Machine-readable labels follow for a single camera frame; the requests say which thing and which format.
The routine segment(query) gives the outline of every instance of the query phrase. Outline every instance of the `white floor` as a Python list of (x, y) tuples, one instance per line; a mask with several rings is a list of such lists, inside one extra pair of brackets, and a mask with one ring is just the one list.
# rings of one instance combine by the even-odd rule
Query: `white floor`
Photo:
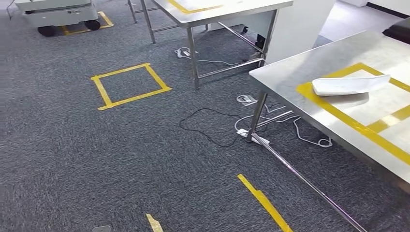
[(336, 41), (365, 30), (383, 32), (400, 20), (403, 19), (367, 6), (337, 1), (320, 35)]

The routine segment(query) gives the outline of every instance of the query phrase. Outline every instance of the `white wall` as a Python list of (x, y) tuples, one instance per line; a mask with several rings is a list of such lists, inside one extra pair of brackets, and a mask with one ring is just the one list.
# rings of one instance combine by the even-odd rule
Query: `white wall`
[(405, 15), (410, 15), (410, 0), (370, 0), (369, 2)]
[(266, 58), (268, 63), (310, 50), (336, 0), (294, 0), (280, 9)]

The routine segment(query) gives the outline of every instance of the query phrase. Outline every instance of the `electrical cord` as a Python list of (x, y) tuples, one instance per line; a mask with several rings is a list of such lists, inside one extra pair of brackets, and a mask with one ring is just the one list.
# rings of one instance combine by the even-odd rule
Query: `electrical cord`
[[(275, 122), (286, 122), (286, 121), (288, 121), (288, 120), (291, 119), (291, 118), (296, 118), (295, 120), (293, 120), (293, 124), (294, 124), (295, 127), (296, 127), (297, 137), (298, 137), (300, 140), (303, 140), (303, 141), (305, 141), (305, 142), (308, 142), (308, 143), (311, 143), (311, 144), (314, 144), (314, 145), (321, 146), (321, 147), (323, 147), (323, 148), (328, 148), (328, 147), (333, 146), (333, 143), (332, 143), (332, 139), (331, 139), (331, 138), (329, 138), (329, 139), (320, 139), (317, 143), (302, 138), (302, 137), (300, 136), (299, 127), (297, 126), (297, 123), (296, 123), (296, 122), (301, 118), (299, 115), (297, 115), (297, 116), (292, 116), (292, 117), (289, 117), (289, 118), (284, 119), (284, 120), (277, 120), (277, 121), (275, 121)], [(327, 144), (327, 145), (323, 145), (323, 144), (322, 144), (323, 141), (326, 141), (328, 144)]]
[[(191, 59), (191, 57), (182, 55), (182, 49), (183, 49), (183, 48), (185, 48), (185, 49), (187, 50), (187, 52), (191, 53), (191, 50), (190, 50), (189, 48), (187, 48), (187, 47), (182, 47), (182, 48), (180, 48), (180, 49), (174, 50), (175, 53), (176, 53), (176, 55), (178, 56), (178, 58), (188, 58), (188, 59)], [(197, 60), (196, 62), (223, 63), (223, 64), (230, 65), (230, 66), (232, 66), (232, 65), (238, 65), (238, 63), (230, 64), (230, 63), (225, 62), (225, 61), (211, 61), (211, 60), (206, 60), (206, 59), (200, 59), (200, 60)]]
[[(239, 95), (239, 96), (236, 98), (236, 101), (237, 101), (237, 102), (249, 103), (249, 104), (258, 101), (258, 100), (254, 100), (254, 101), (244, 101), (244, 100), (242, 100), (242, 99), (249, 99), (249, 97), (248, 97), (247, 95)], [(270, 107), (268, 107), (266, 104), (264, 104), (264, 107), (265, 107), (265, 109), (266, 109), (265, 116), (260, 116), (260, 118), (264, 118), (264, 119), (267, 119), (267, 120), (270, 119), (270, 118), (266, 117), (266, 115), (267, 115), (268, 113), (272, 113), (272, 112), (275, 112), (275, 111), (277, 111), (277, 110), (280, 110), (280, 109), (285, 108), (285, 106), (282, 106), (282, 107), (279, 107), (279, 108), (276, 108), (276, 109), (273, 109), (273, 110), (269, 110)], [(237, 125), (238, 125), (238, 123), (239, 123), (240, 121), (242, 121), (242, 120), (244, 120), (244, 119), (247, 119), (247, 118), (250, 118), (250, 117), (253, 117), (253, 115), (249, 115), (249, 116), (243, 117), (243, 118), (239, 119), (238, 121), (236, 121), (236, 122), (235, 122), (235, 125), (234, 125), (235, 130), (236, 130), (236, 131), (239, 131)], [(324, 147), (324, 148), (328, 148), (328, 147), (331, 147), (331, 146), (333, 145), (331, 138), (329, 138), (329, 139), (320, 139), (317, 143), (302, 138), (302, 136), (300, 135), (300, 132), (299, 132), (299, 127), (298, 127), (298, 125), (297, 125), (297, 123), (296, 123), (296, 122), (301, 118), (299, 115), (297, 115), (297, 116), (292, 116), (292, 117), (289, 117), (289, 118), (284, 119), (284, 120), (276, 120), (275, 122), (286, 122), (286, 121), (288, 121), (288, 120), (291, 119), (291, 118), (295, 118), (295, 120), (293, 120), (293, 124), (294, 124), (294, 126), (295, 126), (295, 128), (296, 128), (297, 137), (298, 137), (300, 140), (305, 141), (305, 142), (308, 142), (308, 143), (311, 143), (311, 144), (314, 144), (314, 145), (318, 145), (318, 146)]]
[(222, 144), (219, 144), (219, 143), (215, 142), (209, 135), (205, 134), (204, 132), (202, 132), (202, 131), (200, 131), (200, 130), (195, 130), (195, 129), (188, 129), (188, 128), (185, 128), (185, 127), (182, 125), (182, 123), (183, 123), (184, 121), (188, 120), (190, 117), (194, 116), (195, 114), (197, 114), (198, 112), (200, 112), (200, 111), (202, 111), (202, 110), (210, 110), (210, 111), (213, 111), (213, 112), (216, 112), (216, 113), (218, 113), (218, 114), (225, 115), (225, 116), (235, 116), (235, 117), (239, 117), (239, 118), (241, 117), (241, 116), (239, 116), (239, 115), (224, 114), (224, 113), (221, 113), (221, 112), (219, 112), (219, 111), (216, 111), (216, 110), (213, 110), (213, 109), (209, 109), (209, 108), (201, 108), (201, 109), (199, 109), (199, 110), (193, 112), (193, 113), (192, 113), (191, 115), (189, 115), (188, 117), (182, 119), (182, 120), (179, 122), (179, 127), (180, 127), (181, 129), (183, 129), (183, 130), (186, 130), (186, 131), (199, 132), (200, 134), (202, 134), (203, 136), (205, 136), (209, 141), (211, 141), (212, 143), (216, 144), (217, 146), (220, 146), (220, 147), (230, 147), (230, 146), (233, 146), (233, 145), (235, 144), (235, 142), (237, 141), (237, 139), (239, 138), (239, 136), (240, 136), (241, 134), (243, 134), (243, 133), (238, 134), (238, 135), (235, 137), (235, 139), (234, 139), (230, 144), (228, 144), (228, 145), (222, 145)]
[(9, 20), (12, 20), (12, 15), (10, 14), (9, 8), (10, 6), (15, 2), (15, 0), (12, 0), (12, 2), (6, 7), (7, 15), (9, 16)]

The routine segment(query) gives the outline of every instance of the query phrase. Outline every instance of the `black wheel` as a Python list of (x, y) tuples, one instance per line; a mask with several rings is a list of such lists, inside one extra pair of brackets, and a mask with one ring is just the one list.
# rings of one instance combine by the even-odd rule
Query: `black wheel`
[(97, 20), (89, 20), (84, 22), (86, 27), (90, 30), (98, 30), (100, 29), (100, 22)]
[(53, 26), (46, 26), (46, 27), (39, 27), (37, 28), (38, 32), (45, 37), (54, 36), (56, 31), (54, 30)]

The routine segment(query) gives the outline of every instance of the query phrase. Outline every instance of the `black cable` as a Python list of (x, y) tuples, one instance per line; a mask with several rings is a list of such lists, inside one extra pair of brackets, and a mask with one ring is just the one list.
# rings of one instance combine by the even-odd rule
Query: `black cable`
[(218, 144), (217, 142), (215, 142), (209, 135), (205, 134), (204, 132), (202, 132), (202, 131), (200, 131), (200, 130), (188, 129), (188, 128), (185, 128), (185, 127), (182, 126), (182, 123), (183, 123), (185, 120), (189, 119), (190, 117), (194, 116), (196, 113), (198, 113), (199, 111), (202, 111), (202, 110), (210, 110), (210, 111), (213, 111), (213, 112), (218, 113), (218, 114), (221, 114), (221, 115), (225, 115), (225, 116), (235, 116), (235, 117), (238, 117), (238, 118), (242, 118), (242, 117), (239, 116), (239, 115), (224, 114), (224, 113), (221, 113), (221, 112), (216, 111), (216, 110), (213, 110), (213, 109), (201, 108), (201, 109), (199, 109), (199, 110), (193, 112), (193, 113), (192, 113), (191, 115), (189, 115), (188, 117), (186, 117), (186, 118), (184, 118), (183, 120), (181, 120), (181, 121), (179, 122), (179, 127), (180, 127), (181, 129), (183, 129), (183, 130), (186, 130), (186, 131), (196, 131), (196, 132), (199, 132), (199, 133), (201, 133), (202, 135), (204, 135), (209, 141), (211, 141), (212, 143), (214, 143), (214, 144), (216, 144), (216, 145), (218, 145), (218, 146), (221, 146), (221, 147), (230, 147), (230, 146), (234, 145), (235, 142), (237, 141), (238, 137), (239, 137), (241, 134), (238, 134), (238, 135), (235, 137), (234, 141), (233, 141), (232, 143), (230, 143), (229, 145), (221, 145), (221, 144)]
[(10, 15), (9, 8), (14, 3), (14, 1), (15, 0), (12, 0), (12, 2), (6, 7), (7, 14), (9, 15), (9, 20), (12, 20), (13, 17), (12, 15)]

